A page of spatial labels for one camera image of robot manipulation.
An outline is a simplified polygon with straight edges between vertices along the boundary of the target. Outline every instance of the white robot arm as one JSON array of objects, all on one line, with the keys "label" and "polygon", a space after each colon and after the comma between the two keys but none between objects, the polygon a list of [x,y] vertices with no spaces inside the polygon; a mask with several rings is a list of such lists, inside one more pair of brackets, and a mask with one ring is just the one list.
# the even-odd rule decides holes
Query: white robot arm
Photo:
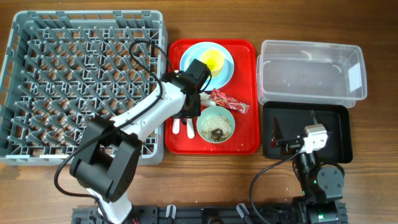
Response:
[{"label": "white robot arm", "polygon": [[[199,116],[200,88],[209,76],[208,67],[194,60],[185,72],[172,72],[162,77],[162,91],[158,85],[129,111],[111,120],[95,117],[88,123],[80,145],[89,146],[73,158],[70,174],[90,194],[99,198],[105,212],[103,215],[110,222],[122,223],[132,210],[126,190],[134,178],[145,139],[171,116],[182,121]],[[160,94],[161,99],[152,105]],[[113,131],[114,134],[90,144],[98,136],[114,129],[118,129]],[[100,145],[117,148],[114,158],[101,151]]]}]

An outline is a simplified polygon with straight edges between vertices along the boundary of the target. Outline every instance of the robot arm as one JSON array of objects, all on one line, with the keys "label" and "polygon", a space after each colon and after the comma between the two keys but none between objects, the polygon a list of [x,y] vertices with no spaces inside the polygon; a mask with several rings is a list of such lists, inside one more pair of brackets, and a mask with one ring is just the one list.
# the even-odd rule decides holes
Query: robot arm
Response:
[{"label": "robot arm", "polygon": [[[108,220],[122,223],[130,214],[132,205],[126,190],[134,178],[145,139],[171,116],[182,120],[199,116],[199,92],[209,76],[209,68],[194,60],[185,72],[170,72],[162,77],[162,97],[153,107],[148,109],[159,97],[159,86],[129,111],[111,120],[95,117],[88,123],[80,146],[145,111],[131,124],[86,147],[70,166],[70,174],[79,184],[99,198]],[[117,148],[114,158],[100,150],[100,145]]]},{"label": "robot arm", "polygon": [[303,196],[293,198],[294,223],[345,223],[337,200],[343,198],[344,170],[323,167],[317,151],[326,146],[328,131],[311,111],[314,125],[304,128],[304,136],[285,140],[274,118],[272,147],[280,147],[281,154],[292,155],[293,169],[300,182]]},{"label": "robot arm", "polygon": [[[126,134],[136,134],[138,139],[142,142],[161,125],[167,118],[177,114],[181,111],[185,104],[186,95],[181,92],[181,89],[171,83],[162,82],[164,94],[162,100],[149,109],[144,116],[137,118],[132,124],[122,128]],[[156,89],[146,98],[144,98],[136,106],[127,112],[111,118],[114,121],[114,126],[118,127],[127,120],[133,118],[135,115],[146,109],[159,95],[160,90]]]}]

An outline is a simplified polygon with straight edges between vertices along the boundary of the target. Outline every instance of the red tray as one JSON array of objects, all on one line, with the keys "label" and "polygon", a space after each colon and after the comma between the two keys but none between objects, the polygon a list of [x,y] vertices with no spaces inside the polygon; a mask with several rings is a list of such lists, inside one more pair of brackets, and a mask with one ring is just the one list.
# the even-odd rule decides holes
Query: red tray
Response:
[{"label": "red tray", "polygon": [[260,145],[259,109],[257,101],[256,50],[246,40],[237,39],[180,39],[169,48],[169,59],[174,69],[180,68],[183,53],[199,42],[214,42],[225,47],[234,59],[234,73],[231,80],[220,91],[250,105],[247,114],[230,110],[234,116],[235,132],[227,141],[214,144],[206,142],[196,130],[195,137],[189,139],[187,127],[180,124],[180,132],[172,133],[173,120],[165,123],[166,147],[177,154],[222,154],[237,155],[254,153]]}]

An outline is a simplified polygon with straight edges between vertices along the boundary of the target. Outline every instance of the clear plastic container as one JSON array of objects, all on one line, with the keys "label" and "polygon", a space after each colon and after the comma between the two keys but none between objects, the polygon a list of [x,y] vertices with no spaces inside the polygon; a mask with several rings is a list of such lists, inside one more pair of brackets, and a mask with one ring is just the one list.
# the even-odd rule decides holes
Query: clear plastic container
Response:
[{"label": "clear plastic container", "polygon": [[355,45],[266,40],[257,58],[259,102],[355,105],[368,95],[362,50]]}]

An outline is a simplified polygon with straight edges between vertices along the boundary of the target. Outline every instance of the black tray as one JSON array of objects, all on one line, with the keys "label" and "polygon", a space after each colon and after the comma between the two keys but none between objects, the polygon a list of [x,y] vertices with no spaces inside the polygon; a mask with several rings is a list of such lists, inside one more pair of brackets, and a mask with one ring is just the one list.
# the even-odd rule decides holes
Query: black tray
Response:
[{"label": "black tray", "polygon": [[281,156],[279,147],[271,147],[273,138],[274,117],[277,118],[284,139],[295,139],[302,135],[304,127],[313,125],[310,115],[314,110],[319,123],[323,124],[329,134],[326,146],[320,149],[318,158],[327,163],[349,163],[353,160],[351,145],[351,128],[347,108],[341,105],[319,105],[310,103],[285,103],[269,101],[263,106],[264,155],[271,159],[286,159]]}]

